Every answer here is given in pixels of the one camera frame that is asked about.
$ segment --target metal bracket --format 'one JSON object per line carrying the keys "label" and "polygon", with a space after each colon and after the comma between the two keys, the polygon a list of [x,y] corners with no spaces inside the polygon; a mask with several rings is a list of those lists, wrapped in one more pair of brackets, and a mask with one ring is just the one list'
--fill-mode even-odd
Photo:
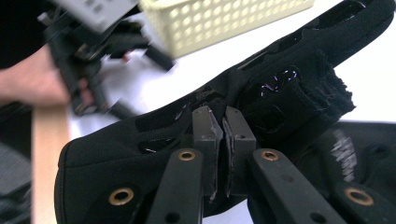
{"label": "metal bracket", "polygon": [[172,153],[146,224],[202,223],[203,160],[191,148]]}
{"label": "metal bracket", "polygon": [[[249,163],[255,184],[271,206],[276,223],[346,223],[283,153],[259,149]],[[257,207],[249,200],[254,222],[266,223],[262,209],[268,208]]]}

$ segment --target human hand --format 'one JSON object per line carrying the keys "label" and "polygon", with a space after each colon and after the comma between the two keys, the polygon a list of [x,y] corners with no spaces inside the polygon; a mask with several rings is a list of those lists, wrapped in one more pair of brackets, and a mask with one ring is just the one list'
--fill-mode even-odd
{"label": "human hand", "polygon": [[66,105],[69,101],[48,45],[14,66],[0,70],[0,105],[20,102],[44,107]]}

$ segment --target plastic basket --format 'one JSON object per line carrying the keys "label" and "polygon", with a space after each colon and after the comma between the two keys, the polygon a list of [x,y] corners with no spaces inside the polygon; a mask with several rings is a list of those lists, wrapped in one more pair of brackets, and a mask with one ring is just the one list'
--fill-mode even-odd
{"label": "plastic basket", "polygon": [[314,5],[315,0],[140,0],[149,24],[177,58]]}

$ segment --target robotic hand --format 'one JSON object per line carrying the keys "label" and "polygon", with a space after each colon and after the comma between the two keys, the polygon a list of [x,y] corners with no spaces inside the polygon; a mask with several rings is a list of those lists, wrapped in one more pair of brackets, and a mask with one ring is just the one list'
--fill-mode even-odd
{"label": "robotic hand", "polygon": [[[54,0],[58,5],[50,20],[41,17],[49,27],[44,35],[49,43],[55,64],[60,68],[64,83],[71,95],[75,114],[102,112],[119,119],[134,114],[121,103],[109,106],[97,76],[102,58],[120,59],[134,49],[146,49],[145,56],[168,71],[173,67],[172,59],[150,45],[141,33],[142,25],[124,18],[140,10],[130,1]],[[81,83],[88,83],[93,102],[87,101],[81,91]]]}

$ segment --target brass grommet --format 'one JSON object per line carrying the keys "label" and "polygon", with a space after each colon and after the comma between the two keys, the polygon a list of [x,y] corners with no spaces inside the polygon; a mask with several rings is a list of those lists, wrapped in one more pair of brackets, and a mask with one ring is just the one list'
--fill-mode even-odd
{"label": "brass grommet", "polygon": [[178,158],[181,161],[192,161],[193,159],[195,159],[195,153],[193,153],[192,151],[182,151],[178,154]]}
{"label": "brass grommet", "polygon": [[279,156],[273,151],[264,151],[262,152],[262,157],[268,161],[277,161]]}
{"label": "brass grommet", "polygon": [[115,206],[128,203],[134,197],[134,191],[130,188],[121,188],[114,190],[108,197],[108,201]]}
{"label": "brass grommet", "polygon": [[348,199],[354,203],[364,206],[370,206],[374,204],[374,199],[361,189],[347,188],[344,189],[344,193]]}

